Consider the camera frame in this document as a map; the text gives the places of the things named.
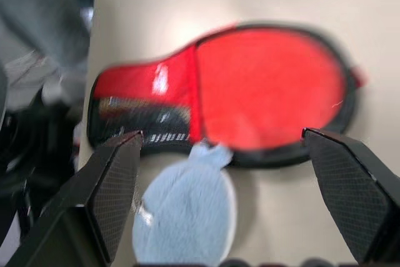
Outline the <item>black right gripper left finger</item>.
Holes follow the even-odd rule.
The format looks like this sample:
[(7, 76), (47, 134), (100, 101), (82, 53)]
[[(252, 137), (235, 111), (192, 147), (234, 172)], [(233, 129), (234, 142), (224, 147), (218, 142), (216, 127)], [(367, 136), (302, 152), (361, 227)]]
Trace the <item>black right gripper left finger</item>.
[(8, 266), (110, 266), (131, 210), (139, 131), (99, 146), (49, 202)]

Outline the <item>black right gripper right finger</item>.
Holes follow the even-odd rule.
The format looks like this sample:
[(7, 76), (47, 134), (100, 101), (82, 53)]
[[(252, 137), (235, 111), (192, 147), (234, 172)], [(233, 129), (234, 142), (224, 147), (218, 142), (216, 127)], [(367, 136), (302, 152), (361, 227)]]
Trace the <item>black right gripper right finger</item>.
[(324, 203), (358, 263), (399, 263), (399, 176), (362, 142), (305, 128)]

